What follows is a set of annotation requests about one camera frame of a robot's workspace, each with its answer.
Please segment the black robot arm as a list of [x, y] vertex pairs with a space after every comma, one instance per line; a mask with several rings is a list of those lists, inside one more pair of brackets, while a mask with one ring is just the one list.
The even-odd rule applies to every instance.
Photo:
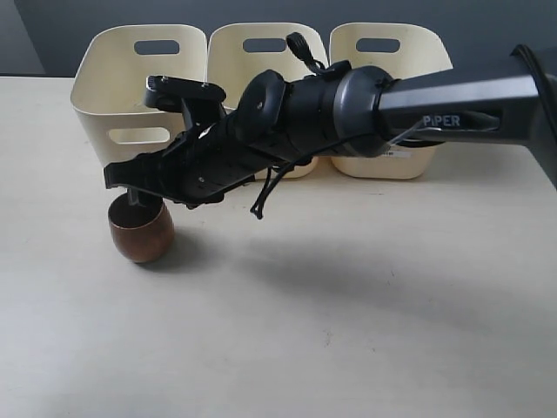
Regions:
[[215, 84], [150, 76], [145, 102], [190, 123], [166, 148], [104, 168], [107, 187], [140, 203], [154, 195], [195, 208], [267, 171], [252, 210], [276, 184], [317, 156], [375, 158], [390, 147], [445, 142], [521, 145], [556, 178], [556, 51], [520, 44], [473, 68], [396, 79], [346, 61], [289, 82], [263, 71], [234, 111]]

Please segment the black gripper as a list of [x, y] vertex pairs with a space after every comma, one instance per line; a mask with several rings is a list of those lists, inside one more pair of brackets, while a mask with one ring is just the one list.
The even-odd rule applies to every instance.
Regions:
[[222, 201], [226, 193], [279, 163], [279, 158], [240, 142], [234, 130], [220, 122], [204, 136], [159, 154], [109, 163], [103, 169], [104, 186], [131, 188], [127, 190], [130, 206], [149, 206], [150, 194], [200, 206]]

